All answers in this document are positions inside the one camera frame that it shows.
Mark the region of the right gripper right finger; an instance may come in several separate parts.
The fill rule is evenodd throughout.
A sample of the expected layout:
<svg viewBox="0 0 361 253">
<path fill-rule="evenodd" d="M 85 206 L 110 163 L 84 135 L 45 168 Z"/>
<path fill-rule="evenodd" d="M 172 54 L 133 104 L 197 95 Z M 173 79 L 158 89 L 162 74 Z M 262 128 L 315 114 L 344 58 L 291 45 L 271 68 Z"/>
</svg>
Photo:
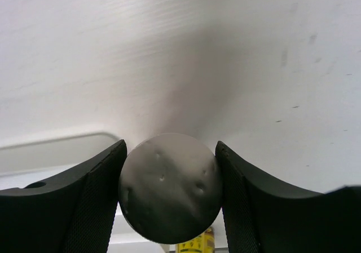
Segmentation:
<svg viewBox="0 0 361 253">
<path fill-rule="evenodd" d="M 360 186 L 318 193 L 266 173 L 223 142 L 215 156 L 230 252 L 360 251 Z"/>
</svg>

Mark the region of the blue-label shaker bottle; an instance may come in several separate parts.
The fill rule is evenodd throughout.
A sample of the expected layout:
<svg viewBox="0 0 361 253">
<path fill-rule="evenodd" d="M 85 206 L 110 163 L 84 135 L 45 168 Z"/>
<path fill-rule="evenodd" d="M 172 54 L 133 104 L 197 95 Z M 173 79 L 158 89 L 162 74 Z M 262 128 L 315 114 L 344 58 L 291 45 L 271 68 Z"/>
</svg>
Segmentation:
<svg viewBox="0 0 361 253">
<path fill-rule="evenodd" d="M 214 153 L 178 133 L 151 137 L 126 157 L 118 201 L 128 224 L 159 244 L 186 242 L 206 231 L 222 206 L 223 181 Z"/>
</svg>

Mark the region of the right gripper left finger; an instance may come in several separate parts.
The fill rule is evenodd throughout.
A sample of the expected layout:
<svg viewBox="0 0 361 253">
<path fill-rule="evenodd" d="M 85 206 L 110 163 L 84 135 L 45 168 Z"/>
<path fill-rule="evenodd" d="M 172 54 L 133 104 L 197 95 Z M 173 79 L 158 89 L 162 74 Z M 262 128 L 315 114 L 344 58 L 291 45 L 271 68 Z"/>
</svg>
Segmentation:
<svg viewBox="0 0 361 253">
<path fill-rule="evenodd" d="M 1 252 L 107 252 L 127 156 L 120 140 L 25 188 L 1 191 Z"/>
</svg>

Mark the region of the yellow small bottle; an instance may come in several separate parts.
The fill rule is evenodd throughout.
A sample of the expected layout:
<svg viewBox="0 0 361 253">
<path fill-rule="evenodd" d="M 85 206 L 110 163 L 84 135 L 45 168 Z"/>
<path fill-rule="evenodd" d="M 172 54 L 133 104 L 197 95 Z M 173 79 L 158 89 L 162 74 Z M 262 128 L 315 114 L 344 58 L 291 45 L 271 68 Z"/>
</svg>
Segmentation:
<svg viewBox="0 0 361 253">
<path fill-rule="evenodd" d="M 214 230 L 209 227 L 204 233 L 175 247 L 176 253 L 215 253 Z"/>
</svg>

